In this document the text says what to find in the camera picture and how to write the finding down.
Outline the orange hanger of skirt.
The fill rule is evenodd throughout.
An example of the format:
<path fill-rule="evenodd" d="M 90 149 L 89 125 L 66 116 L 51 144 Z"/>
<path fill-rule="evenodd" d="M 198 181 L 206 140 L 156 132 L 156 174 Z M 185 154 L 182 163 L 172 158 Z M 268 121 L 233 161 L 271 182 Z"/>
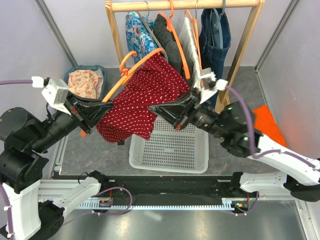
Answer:
<path fill-rule="evenodd" d="M 108 142 L 121 142 L 133 134 L 137 134 L 145 139 L 150 138 L 156 115 L 148 110 L 147 103 L 152 100 L 159 100 L 158 96 L 148 92 L 151 84 L 147 84 L 144 89 L 139 89 L 143 85 L 142 77 L 146 76 L 142 70 L 136 72 L 143 63 L 147 70 L 148 67 L 156 67 L 155 60 L 161 60 L 160 53 L 165 51 L 162 48 L 157 48 L 148 53 L 145 57 L 138 61 L 131 69 L 123 68 L 127 58 L 131 55 L 136 55 L 135 51 L 127 54 L 120 64 L 121 78 L 103 98 L 102 102 L 109 101 L 111 95 L 118 87 L 124 83 L 128 85 L 114 99 L 114 108 L 102 117 L 102 120 L 97 125 L 97 130 L 101 136 Z"/>

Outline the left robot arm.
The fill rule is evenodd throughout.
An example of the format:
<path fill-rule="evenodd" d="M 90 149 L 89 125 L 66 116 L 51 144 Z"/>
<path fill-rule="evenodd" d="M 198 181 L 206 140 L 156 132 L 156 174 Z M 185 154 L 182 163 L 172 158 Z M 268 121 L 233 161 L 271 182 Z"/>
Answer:
<path fill-rule="evenodd" d="M 94 171 L 62 196 L 38 200 L 43 168 L 48 163 L 44 153 L 76 128 L 91 133 L 114 104 L 71 95 L 64 105 L 66 112 L 56 111 L 44 121 L 22 107 L 11 108 L 0 117 L 4 143 L 0 192 L 7 212 L 7 225 L 1 233 L 10 240 L 47 240 L 81 203 L 95 195 L 104 197 L 110 191 L 106 176 Z"/>

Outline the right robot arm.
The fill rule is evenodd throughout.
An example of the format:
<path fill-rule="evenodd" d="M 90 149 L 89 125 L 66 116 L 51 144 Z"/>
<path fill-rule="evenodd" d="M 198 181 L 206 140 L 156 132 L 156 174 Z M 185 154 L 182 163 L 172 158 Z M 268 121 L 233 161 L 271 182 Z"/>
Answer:
<path fill-rule="evenodd" d="M 255 129 L 255 115 L 243 99 L 216 113 L 190 92 L 175 101 L 151 105 L 148 110 L 177 131 L 191 124 L 221 139 L 220 145 L 231 155 L 276 169 L 274 173 L 234 173 L 235 181 L 229 184 L 233 196 L 271 191 L 289 193 L 306 202 L 320 200 L 320 160 L 294 152 Z"/>

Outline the red polka dot skirt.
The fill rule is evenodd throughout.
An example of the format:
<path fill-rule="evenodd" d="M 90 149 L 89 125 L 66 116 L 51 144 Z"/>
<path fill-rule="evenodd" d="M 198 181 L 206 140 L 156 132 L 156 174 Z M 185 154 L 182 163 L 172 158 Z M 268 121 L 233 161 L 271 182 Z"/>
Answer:
<path fill-rule="evenodd" d="M 148 107 L 175 101 L 189 89 L 183 77 L 157 53 L 128 80 L 96 129 L 111 143 L 122 142 L 131 135 L 148 140 L 157 118 Z"/>

